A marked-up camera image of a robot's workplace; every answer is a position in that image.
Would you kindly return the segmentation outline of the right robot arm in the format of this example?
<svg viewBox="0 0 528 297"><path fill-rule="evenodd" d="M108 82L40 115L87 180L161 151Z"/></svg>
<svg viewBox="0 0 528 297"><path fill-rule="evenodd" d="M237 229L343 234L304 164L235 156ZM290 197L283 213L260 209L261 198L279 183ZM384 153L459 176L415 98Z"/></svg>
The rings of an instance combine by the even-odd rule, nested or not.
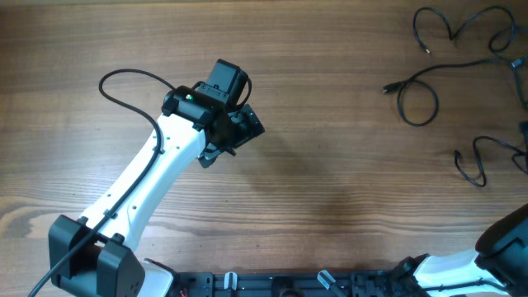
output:
<svg viewBox="0 0 528 297"><path fill-rule="evenodd" d="M393 270L394 296L527 295L527 206L490 226L475 248L409 258Z"/></svg>

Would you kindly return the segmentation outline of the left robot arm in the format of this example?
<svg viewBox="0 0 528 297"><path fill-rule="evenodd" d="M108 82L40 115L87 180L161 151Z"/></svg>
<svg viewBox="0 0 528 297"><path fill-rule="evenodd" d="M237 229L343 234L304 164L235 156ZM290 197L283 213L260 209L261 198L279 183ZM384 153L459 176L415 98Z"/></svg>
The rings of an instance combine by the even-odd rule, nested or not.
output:
<svg viewBox="0 0 528 297"><path fill-rule="evenodd" d="M78 219L60 215L48 234L46 282L75 296L185 296L187 287L171 268L140 261L135 251L147 223L172 184L193 162L211 166L264 128L247 104L252 81L239 66L216 61L206 81L169 87L161 115L137 107L153 132L115 183Z"/></svg>

